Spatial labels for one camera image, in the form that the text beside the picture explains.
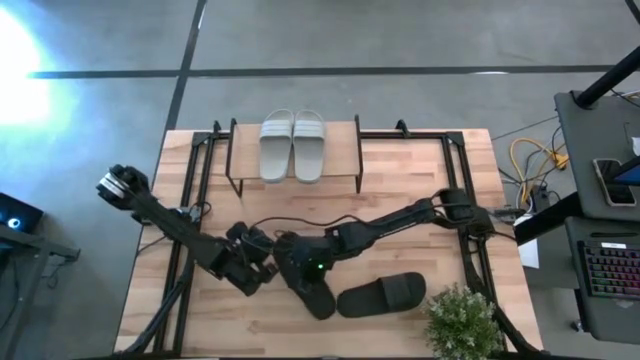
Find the gray floor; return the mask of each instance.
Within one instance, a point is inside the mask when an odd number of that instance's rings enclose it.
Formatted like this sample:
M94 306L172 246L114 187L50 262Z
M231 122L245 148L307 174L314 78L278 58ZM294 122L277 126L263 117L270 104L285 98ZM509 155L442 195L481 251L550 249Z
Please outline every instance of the gray floor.
M8 79L0 83L0 191L42 208L45 233L82 248L80 261L60 270L60 285L38 292L18 358L111 351L140 228L94 186L115 163L154 173L176 80L20 80L12 69L178 69L195 7L196 0L0 3L7 26L0 45L11 49L0 59ZM637 46L639 32L622 0L209 0L192 68L602 65ZM488 128L498 136L553 116L556 92L583 89L600 75L190 79L177 128L209 128L214 119L226 127L231 117L259 122L289 107L329 120L359 113L366 128L402 118L411 127ZM638 75L618 87L637 88ZM498 164L515 174L511 141L546 143L556 127L551 120L496 140ZM519 161L531 150L519 149ZM561 195L573 191L570 171L547 180ZM505 185L510 202L515 190ZM571 292L532 287L531 294L552 353L629 359L640 351L572 332Z

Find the green plant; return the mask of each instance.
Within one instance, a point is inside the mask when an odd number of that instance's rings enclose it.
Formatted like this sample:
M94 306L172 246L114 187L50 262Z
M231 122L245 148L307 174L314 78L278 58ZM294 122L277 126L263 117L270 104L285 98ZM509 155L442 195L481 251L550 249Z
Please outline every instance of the green plant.
M430 318L424 332L442 359L482 360L500 349L500 330L492 320L494 306L468 287L447 288L425 303Z

